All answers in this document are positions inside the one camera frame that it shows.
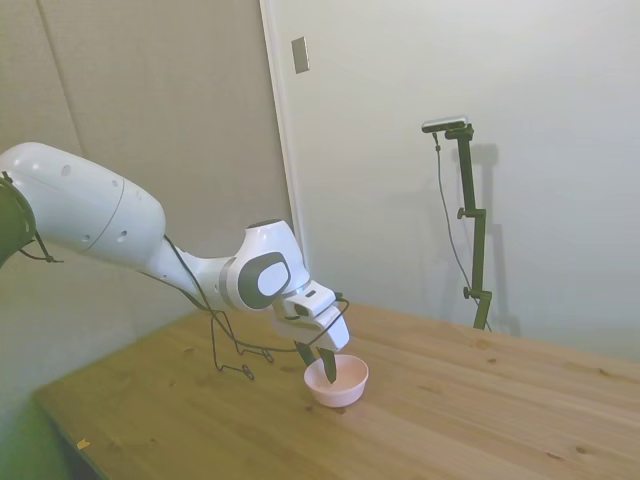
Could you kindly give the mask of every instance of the wall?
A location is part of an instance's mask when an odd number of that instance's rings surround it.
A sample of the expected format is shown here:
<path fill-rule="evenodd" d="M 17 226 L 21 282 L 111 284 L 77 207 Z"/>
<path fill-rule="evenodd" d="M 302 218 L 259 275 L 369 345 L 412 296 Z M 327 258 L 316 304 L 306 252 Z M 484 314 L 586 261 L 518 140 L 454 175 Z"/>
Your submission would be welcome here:
<path fill-rule="evenodd" d="M 290 220 L 257 2 L 2 0 L 0 22 L 0 151 L 38 141 L 121 173 L 197 255 Z M 68 478 L 31 392 L 191 309 L 52 250 L 65 263 L 0 272 L 0 478 Z"/>
<path fill-rule="evenodd" d="M 467 114 L 496 330 L 640 360 L 640 4 L 265 0 L 307 262 L 352 299 L 471 325 L 423 121 Z M 291 40 L 306 36 L 309 72 Z M 462 203 L 443 142 L 450 213 Z M 472 224 L 452 218 L 470 269 Z"/>

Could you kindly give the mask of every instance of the gray wall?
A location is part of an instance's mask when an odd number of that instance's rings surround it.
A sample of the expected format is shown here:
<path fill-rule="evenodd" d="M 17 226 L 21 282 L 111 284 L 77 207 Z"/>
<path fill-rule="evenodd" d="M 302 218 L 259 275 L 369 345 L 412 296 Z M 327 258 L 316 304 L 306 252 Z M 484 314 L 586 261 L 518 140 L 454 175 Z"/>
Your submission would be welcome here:
<path fill-rule="evenodd" d="M 24 141 L 143 186 L 197 255 L 290 220 L 257 0 L 1 0 L 0 151 Z M 14 256 L 0 271 L 0 478 L 68 478 L 30 394 L 191 308 L 52 250 L 65 263 Z"/>

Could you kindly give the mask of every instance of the black metal stand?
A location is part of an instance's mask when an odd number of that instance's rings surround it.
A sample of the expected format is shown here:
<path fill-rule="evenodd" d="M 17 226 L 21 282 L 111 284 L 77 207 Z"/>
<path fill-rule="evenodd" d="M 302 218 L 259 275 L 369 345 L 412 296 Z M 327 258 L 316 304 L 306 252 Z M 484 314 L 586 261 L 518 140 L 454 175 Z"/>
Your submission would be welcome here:
<path fill-rule="evenodd" d="M 491 305 L 492 293 L 483 290 L 484 278 L 484 240 L 487 226 L 487 211 L 484 208 L 476 208 L 476 197 L 473 188 L 473 168 L 471 166 L 471 148 L 469 143 L 473 140 L 473 126 L 466 125 L 463 128 L 447 130 L 444 134 L 447 140 L 458 142 L 458 155 L 460 156 L 460 175 L 462 176 L 462 193 L 464 196 L 464 208 L 458 210 L 458 219 L 462 217 L 474 219 L 473 231 L 473 269 L 471 271 L 471 290 L 464 287 L 464 298 L 474 298 L 478 301 L 476 318 L 473 328 L 484 330 L 487 324 L 487 315 Z"/>

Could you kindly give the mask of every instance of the light switch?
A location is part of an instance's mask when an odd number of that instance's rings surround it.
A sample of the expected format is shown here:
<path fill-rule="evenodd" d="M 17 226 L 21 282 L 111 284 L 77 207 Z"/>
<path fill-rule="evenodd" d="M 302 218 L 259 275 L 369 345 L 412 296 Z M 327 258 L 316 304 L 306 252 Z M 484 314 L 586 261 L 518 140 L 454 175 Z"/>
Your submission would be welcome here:
<path fill-rule="evenodd" d="M 300 37 L 293 40 L 291 42 L 291 50 L 293 51 L 293 63 L 296 67 L 296 73 L 308 71 L 309 54 L 307 53 L 307 39 Z"/>

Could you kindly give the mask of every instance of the door frame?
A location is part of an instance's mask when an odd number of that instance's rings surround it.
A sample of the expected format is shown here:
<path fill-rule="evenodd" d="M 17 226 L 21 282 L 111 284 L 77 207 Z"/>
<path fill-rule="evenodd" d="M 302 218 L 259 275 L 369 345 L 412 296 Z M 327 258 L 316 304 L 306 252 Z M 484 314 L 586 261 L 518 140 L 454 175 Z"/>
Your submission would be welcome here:
<path fill-rule="evenodd" d="M 273 101 L 276 108 L 276 119 L 278 122 L 278 133 L 280 134 L 280 146 L 282 148 L 282 159 L 284 162 L 284 174 L 289 194 L 289 204 L 291 205 L 293 230 L 298 243 L 300 244 L 302 255 L 306 259 L 305 254 L 308 249 L 305 242 L 304 221 L 300 208 L 300 195 L 298 193 L 299 186 L 296 176 L 296 158 L 292 143 L 291 127 L 288 122 L 287 97 L 284 93 L 284 82 L 282 81 L 284 75 L 283 62 L 285 61 L 283 60 L 284 52 L 281 52 L 278 49 L 275 27 L 276 1 L 277 0 L 260 0 L 260 13 L 262 16 L 262 27 L 264 29 L 264 40 L 267 47 L 269 74 L 271 76 Z"/>

